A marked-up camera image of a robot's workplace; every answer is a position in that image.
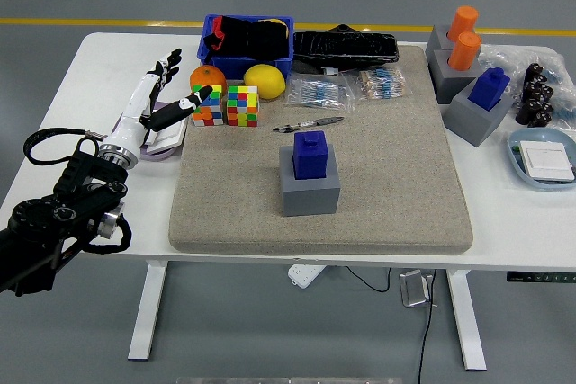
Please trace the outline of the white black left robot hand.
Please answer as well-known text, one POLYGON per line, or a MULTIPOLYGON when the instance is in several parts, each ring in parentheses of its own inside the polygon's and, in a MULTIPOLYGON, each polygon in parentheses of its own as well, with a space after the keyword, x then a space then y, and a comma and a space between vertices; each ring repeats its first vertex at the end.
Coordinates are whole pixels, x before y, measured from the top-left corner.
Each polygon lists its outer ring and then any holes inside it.
POLYGON ((180 49, 171 51, 141 78, 115 131, 100 145, 100 158, 127 169, 134 167, 140 159, 140 147, 151 130, 159 132, 178 123, 210 96, 212 87, 207 85, 157 111, 153 110, 159 93, 177 74, 181 54, 180 49))

